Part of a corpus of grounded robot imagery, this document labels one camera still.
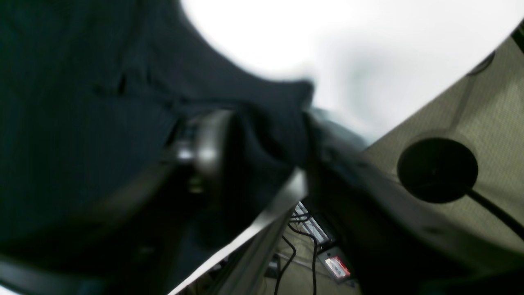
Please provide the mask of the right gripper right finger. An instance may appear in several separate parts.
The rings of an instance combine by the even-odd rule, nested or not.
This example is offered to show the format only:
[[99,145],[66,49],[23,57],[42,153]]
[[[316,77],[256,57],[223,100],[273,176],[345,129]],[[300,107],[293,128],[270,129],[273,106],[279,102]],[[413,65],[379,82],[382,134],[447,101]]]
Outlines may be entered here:
[[304,120],[307,199],[339,236],[363,294],[522,295],[522,254],[409,200],[343,128],[311,113]]

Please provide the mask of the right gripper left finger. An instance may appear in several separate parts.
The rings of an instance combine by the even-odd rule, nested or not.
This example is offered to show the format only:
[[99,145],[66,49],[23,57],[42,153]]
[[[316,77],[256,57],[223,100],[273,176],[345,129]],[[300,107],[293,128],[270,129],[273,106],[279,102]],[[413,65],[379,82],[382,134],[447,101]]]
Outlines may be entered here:
[[103,237],[178,238],[200,213],[220,213],[233,155],[233,111],[184,119],[158,157],[103,201]]

